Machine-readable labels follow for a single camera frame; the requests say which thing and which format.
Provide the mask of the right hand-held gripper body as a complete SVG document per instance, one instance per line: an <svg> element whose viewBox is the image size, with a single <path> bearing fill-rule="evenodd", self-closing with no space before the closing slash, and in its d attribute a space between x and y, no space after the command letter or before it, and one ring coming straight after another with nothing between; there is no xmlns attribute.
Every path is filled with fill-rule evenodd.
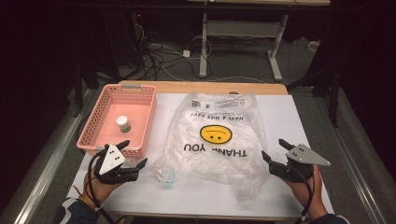
<svg viewBox="0 0 396 224"><path fill-rule="evenodd" d="M269 165L269 173L293 183L303 183L314 175L314 166L330 166L331 163L304 144L286 152L287 162L274 161Z"/></svg>

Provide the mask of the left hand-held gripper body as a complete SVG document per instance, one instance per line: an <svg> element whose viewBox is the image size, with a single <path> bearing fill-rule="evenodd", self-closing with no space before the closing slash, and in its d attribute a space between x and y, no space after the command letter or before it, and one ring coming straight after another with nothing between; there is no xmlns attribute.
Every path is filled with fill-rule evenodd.
<svg viewBox="0 0 396 224"><path fill-rule="evenodd" d="M96 162L94 175L101 183L108 185L136 181L139 171L134 168L122 168L125 161L125 157L116 145L107 145Z"/></svg>

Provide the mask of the small white bottle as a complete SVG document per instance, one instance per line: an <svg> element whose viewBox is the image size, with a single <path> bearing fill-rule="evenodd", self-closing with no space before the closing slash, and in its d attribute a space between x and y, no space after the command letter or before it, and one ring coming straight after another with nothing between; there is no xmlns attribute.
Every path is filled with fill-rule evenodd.
<svg viewBox="0 0 396 224"><path fill-rule="evenodd" d="M117 117L116 123L120 127L120 131L122 133L128 133L129 131L131 131L131 125L130 125L129 120L126 116Z"/></svg>

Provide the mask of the pink plastic basket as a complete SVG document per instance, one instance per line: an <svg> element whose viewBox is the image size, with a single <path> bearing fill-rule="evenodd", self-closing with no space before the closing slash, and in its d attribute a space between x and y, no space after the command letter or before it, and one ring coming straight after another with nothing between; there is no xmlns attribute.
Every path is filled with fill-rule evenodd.
<svg viewBox="0 0 396 224"><path fill-rule="evenodd" d="M131 161L143 159L156 110L156 88L139 84L107 84L83 128L77 147L90 155L105 144L130 143L121 152Z"/></svg>

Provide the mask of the clear plastic smiley bag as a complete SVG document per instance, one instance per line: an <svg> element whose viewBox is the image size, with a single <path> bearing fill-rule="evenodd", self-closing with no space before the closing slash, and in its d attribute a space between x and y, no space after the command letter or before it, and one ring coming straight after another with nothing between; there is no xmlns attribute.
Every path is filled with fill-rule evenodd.
<svg viewBox="0 0 396 224"><path fill-rule="evenodd" d="M183 175L214 180L231 186L238 201L246 202L268 179L266 150L254 93L190 92L171 119L154 174L166 184Z"/></svg>

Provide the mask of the person's left hand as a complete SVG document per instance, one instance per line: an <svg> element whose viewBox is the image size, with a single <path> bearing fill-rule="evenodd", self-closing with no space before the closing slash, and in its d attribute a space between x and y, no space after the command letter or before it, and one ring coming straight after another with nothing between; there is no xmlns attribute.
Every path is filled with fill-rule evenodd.
<svg viewBox="0 0 396 224"><path fill-rule="evenodd" d="M92 172L92 176L85 175L84 189L79 198L90 208L96 208L96 204L93 201L93 195L95 195L97 202L101 204L115 189L119 187L120 184L108 185L101 183Z"/></svg>

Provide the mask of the person's right hand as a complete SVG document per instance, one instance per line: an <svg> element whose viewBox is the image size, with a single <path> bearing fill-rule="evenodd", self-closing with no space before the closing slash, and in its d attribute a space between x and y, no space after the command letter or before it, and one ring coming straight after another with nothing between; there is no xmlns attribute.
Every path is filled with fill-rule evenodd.
<svg viewBox="0 0 396 224"><path fill-rule="evenodd" d="M293 183L285 180L285 183L291 188L291 191L301 206L306 206L309 200L309 191L305 183ZM328 214L328 211L322 201L322 178L319 168L314 166L314 175L307 180L312 189L312 201L307 211L311 220Z"/></svg>

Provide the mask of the white board mat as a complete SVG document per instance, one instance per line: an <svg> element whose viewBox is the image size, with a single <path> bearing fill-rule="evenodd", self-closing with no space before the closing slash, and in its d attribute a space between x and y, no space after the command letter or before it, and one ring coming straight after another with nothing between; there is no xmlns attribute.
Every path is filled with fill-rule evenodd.
<svg viewBox="0 0 396 224"><path fill-rule="evenodd" d="M134 216L169 216L195 218L228 218L255 220L294 220L303 208L290 188L278 177L269 175L258 194L248 202L240 202L232 187L197 176L180 176L166 186L153 173L153 164L160 158L170 119L181 104L183 93L159 93L152 124L148 162L135 182L115 191L103 203L110 214ZM256 97L268 154L274 161L286 160L286 149L278 143L284 139L292 145L307 144L293 98L290 95L258 95Z"/></svg>

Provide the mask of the metal side rail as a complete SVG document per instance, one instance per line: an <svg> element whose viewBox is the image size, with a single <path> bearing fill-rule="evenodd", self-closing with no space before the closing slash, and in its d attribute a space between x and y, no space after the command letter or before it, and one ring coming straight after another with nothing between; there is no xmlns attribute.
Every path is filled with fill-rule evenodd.
<svg viewBox="0 0 396 224"><path fill-rule="evenodd" d="M70 106L36 156L0 216L2 224L50 224L70 190L84 154L76 147L77 133L100 92L87 89L82 105L70 94Z"/></svg>
<svg viewBox="0 0 396 224"><path fill-rule="evenodd" d="M391 224L389 197L394 180L376 153L371 140L342 96L336 112L337 127L330 120L329 100L317 99L318 107L331 128L337 150L371 224Z"/></svg>

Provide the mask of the white metal desk frame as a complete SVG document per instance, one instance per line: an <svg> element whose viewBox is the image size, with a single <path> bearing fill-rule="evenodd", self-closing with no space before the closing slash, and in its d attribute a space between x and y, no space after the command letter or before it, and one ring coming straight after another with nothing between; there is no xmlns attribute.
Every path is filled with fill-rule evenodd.
<svg viewBox="0 0 396 224"><path fill-rule="evenodd" d="M205 13L202 22L202 46L200 54L199 77L207 77L209 63L207 57L210 49L207 37L212 36L236 36L236 37L270 37L275 40L274 47L266 52L268 62L272 69L275 81L283 79L276 55L284 31L286 29L289 16L283 15L280 21L219 21L210 20Z"/></svg>

